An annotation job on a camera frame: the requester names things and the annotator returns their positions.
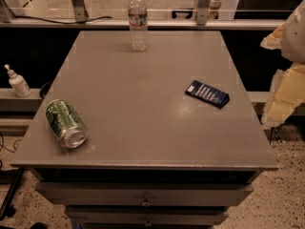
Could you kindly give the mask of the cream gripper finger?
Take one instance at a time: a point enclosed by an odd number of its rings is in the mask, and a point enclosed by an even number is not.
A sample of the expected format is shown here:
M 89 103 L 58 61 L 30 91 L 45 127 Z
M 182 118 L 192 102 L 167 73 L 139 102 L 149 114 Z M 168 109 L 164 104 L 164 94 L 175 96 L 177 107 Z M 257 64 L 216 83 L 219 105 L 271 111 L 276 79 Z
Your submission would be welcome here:
M 263 109 L 264 128 L 277 127 L 305 101 L 305 65 L 293 63 L 286 70 L 274 74 L 270 94 Z
M 264 37 L 260 43 L 260 46 L 267 50 L 280 50 L 284 27 L 285 25 L 282 24 L 268 36 Z

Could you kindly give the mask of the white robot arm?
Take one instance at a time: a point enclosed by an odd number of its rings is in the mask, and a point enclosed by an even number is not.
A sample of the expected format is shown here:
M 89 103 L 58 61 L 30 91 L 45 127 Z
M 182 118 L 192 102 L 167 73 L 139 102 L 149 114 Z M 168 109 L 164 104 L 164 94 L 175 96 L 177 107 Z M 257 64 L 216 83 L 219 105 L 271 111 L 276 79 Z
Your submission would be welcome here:
M 305 0 L 284 24 L 263 38 L 260 46 L 281 50 L 281 56 L 292 62 L 288 70 L 277 70 L 271 83 L 261 117 L 263 128 L 271 129 L 283 124 L 305 101 Z

